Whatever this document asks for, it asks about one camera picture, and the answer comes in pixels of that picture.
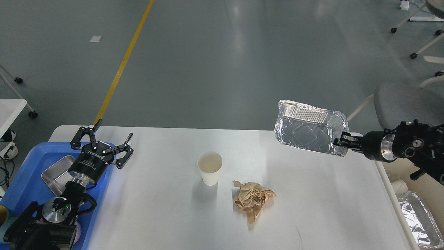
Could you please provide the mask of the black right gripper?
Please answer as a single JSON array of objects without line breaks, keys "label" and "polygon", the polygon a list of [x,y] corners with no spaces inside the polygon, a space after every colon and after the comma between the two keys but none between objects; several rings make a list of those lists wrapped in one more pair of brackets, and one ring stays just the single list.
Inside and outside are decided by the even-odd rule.
[{"label": "black right gripper", "polygon": [[344,131],[333,144],[363,153],[370,160],[392,163],[397,159],[393,151],[394,138],[395,134],[383,131],[368,132],[364,136]]}]

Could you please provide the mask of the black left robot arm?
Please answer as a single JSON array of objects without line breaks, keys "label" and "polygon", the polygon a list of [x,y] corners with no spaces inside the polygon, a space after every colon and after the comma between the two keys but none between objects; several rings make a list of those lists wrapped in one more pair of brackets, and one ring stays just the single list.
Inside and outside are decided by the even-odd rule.
[{"label": "black left robot arm", "polygon": [[45,203],[32,201],[10,224],[4,224],[3,242],[11,250],[72,249],[80,227],[79,217],[93,212],[98,203],[87,191],[99,183],[109,166],[122,169],[132,156],[133,133],[120,145],[112,146],[96,139],[102,119],[89,127],[80,127],[70,142],[80,154],[62,174],[68,175],[64,190]]}]

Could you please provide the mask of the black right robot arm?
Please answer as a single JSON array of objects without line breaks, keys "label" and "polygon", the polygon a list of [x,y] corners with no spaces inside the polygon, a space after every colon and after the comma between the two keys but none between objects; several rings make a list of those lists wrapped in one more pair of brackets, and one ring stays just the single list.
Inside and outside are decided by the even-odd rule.
[{"label": "black right robot arm", "polygon": [[432,126],[418,120],[402,121],[393,130],[371,131],[363,136],[342,132],[333,144],[360,152],[370,160],[384,163],[408,159],[418,168],[410,174],[411,180],[428,174],[438,183],[444,183],[443,124]]}]

